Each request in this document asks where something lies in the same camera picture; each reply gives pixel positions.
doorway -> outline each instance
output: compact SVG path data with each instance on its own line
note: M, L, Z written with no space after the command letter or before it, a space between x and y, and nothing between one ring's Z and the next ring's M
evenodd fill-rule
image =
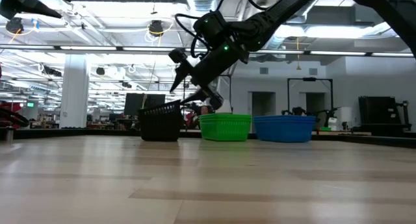
M306 93L306 112L314 113L325 110L325 93ZM315 125L316 128L323 127L325 124L325 113L320 113L317 118L320 119Z
M249 92L249 113L252 116L273 116L276 115L276 93L274 92ZM255 133L254 122L252 121L252 133Z

wooden floor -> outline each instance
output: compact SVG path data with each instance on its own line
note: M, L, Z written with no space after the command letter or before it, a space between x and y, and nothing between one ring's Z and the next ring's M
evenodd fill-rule
M416 223L416 151L343 142L0 145L0 223Z

blue basket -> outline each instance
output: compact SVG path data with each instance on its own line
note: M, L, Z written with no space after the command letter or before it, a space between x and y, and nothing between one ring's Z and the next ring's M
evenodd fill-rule
M271 142L308 142L315 126L311 116L253 117L259 140Z

black basket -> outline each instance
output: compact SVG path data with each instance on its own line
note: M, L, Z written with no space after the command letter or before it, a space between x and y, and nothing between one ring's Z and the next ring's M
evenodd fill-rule
M140 135L145 141L177 141L183 124L180 100L138 111Z

plastic basket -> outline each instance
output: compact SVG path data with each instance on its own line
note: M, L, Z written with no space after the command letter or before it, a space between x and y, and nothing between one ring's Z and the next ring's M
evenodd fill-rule
M206 114L200 116L202 138L214 141L247 140L252 117L239 114Z
M315 126L312 116L258 116L254 127L259 140L271 142L308 142Z
M146 141L176 141L183 124L180 101L138 111L140 135Z

